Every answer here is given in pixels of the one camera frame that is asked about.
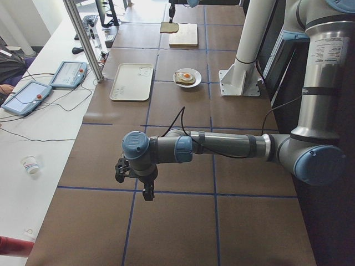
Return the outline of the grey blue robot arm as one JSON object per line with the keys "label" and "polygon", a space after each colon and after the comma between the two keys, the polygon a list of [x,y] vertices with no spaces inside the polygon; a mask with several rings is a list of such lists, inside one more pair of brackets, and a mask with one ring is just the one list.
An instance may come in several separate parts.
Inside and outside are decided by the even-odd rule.
{"label": "grey blue robot arm", "polygon": [[136,178],[143,197],[154,199],[160,163],[184,163],[193,154],[230,158],[263,157],[281,164],[297,179],[327,185],[345,171],[346,157],[337,146],[334,118],[344,64],[354,40],[353,1],[287,1],[283,34],[310,41],[297,127],[289,134],[235,135],[170,127],[163,136],[132,131],[123,138],[123,157],[115,178]]}
{"label": "grey blue robot arm", "polygon": [[242,6],[244,1],[239,0],[168,0],[169,7],[169,23],[173,22],[176,5],[187,5],[190,8],[194,8],[198,5],[215,5],[215,6]]}

